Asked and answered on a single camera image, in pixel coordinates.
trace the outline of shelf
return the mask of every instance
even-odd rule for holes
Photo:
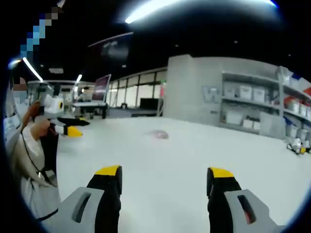
[[[257,102],[257,101],[253,101],[253,100],[246,100],[246,99],[242,99],[242,98],[236,98],[236,97],[231,98],[231,97],[223,96],[222,99],[225,100],[225,101],[248,103],[248,104],[252,104],[252,105],[257,105],[257,106],[262,106],[262,107],[267,107],[267,108],[273,108],[273,109],[276,109],[276,110],[280,109],[279,105],[273,105],[273,104],[269,104],[269,103],[262,103],[262,102]]]
[[[227,82],[238,82],[238,83],[249,83],[256,86],[267,86],[273,88],[279,88],[279,82],[275,79],[270,79],[258,75],[252,74],[236,74],[231,72],[223,72],[223,81]]]
[[[290,115],[293,115],[293,116],[295,116],[295,117],[298,117],[298,118],[301,119],[301,120],[305,120],[305,121],[311,122],[311,120],[309,120],[309,119],[306,118],[305,116],[302,116],[302,115],[300,115],[299,113],[295,113],[295,112],[293,112],[293,111],[291,111],[291,110],[289,110],[289,109],[285,109],[285,108],[284,108],[284,113],[288,113],[288,114],[290,114]]]
[[[246,133],[259,134],[259,130],[249,129],[249,128],[245,128],[241,125],[235,125],[235,124],[230,124],[230,123],[219,122],[219,127],[230,129],[230,130],[243,131]]]
[[[302,100],[309,100],[311,101],[311,96],[309,96],[307,93],[304,93],[302,91],[296,90],[295,88],[287,85],[283,85],[284,93],[297,97],[298,99]]]

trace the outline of black ceiling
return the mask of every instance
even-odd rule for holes
[[[46,28],[46,39],[35,46],[35,69],[45,80],[75,80],[79,73],[85,73],[83,80],[92,82],[97,77],[85,72],[90,59],[87,46],[134,31],[127,68],[116,70],[114,79],[166,66],[170,56],[185,53],[254,59],[286,66],[306,79],[311,77],[309,3],[275,0],[278,9],[267,15],[266,6],[256,11],[241,10],[230,0],[222,5],[215,0],[182,1],[144,20],[124,23],[142,2],[146,0],[66,0],[63,13]],[[51,67],[61,67],[64,73],[51,74]],[[23,63],[18,65],[18,73],[36,80]]]

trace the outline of hand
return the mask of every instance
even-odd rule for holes
[[[31,127],[30,132],[35,141],[37,141],[40,137],[46,136],[48,134],[50,124],[51,123],[49,120],[44,120],[36,123],[33,127]]]
[[[35,118],[39,114],[39,107],[40,107],[40,102],[36,101],[32,105],[29,106],[27,113],[29,116],[32,118]]]

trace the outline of computer monitor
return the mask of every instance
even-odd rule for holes
[[[109,90],[109,81],[111,74],[105,75],[95,81],[94,93],[92,101],[105,101],[106,95]]]

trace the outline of desk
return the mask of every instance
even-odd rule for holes
[[[279,225],[291,219],[311,181],[311,155],[297,157],[265,136],[162,117],[93,120],[80,129],[83,137],[58,143],[61,200],[98,169],[122,165],[120,233],[209,232],[209,166],[230,170]],[[150,136],[152,130],[169,139]]]

